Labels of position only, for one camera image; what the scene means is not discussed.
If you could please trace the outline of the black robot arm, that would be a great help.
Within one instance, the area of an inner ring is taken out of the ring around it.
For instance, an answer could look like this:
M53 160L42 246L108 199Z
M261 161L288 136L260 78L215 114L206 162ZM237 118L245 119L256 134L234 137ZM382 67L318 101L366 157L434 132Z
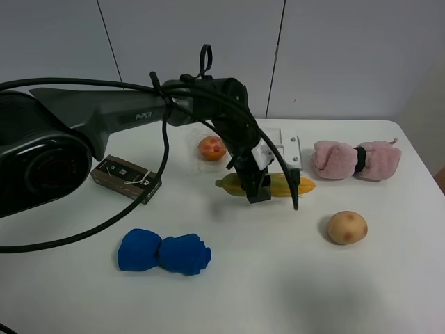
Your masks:
M251 203L270 199L268 166L246 87L234 78L182 75L141 86L92 79L38 78L1 85L1 215L75 191L111 134L164 120L210 121Z

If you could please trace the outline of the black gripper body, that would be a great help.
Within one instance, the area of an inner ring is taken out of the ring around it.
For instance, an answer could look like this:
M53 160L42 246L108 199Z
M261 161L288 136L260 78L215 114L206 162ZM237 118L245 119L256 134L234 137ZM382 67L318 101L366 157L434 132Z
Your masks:
M267 145L258 145L243 152L230 150L227 169L234 168L243 190L259 190L270 186L268 167L273 162L273 153Z

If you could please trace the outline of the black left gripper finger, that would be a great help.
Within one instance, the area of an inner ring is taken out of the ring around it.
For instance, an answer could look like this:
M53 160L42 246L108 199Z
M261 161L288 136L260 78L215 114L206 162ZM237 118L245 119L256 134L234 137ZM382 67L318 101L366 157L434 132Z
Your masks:
M260 174L248 177L245 180L246 198L250 204L255 204L271 199L270 175Z

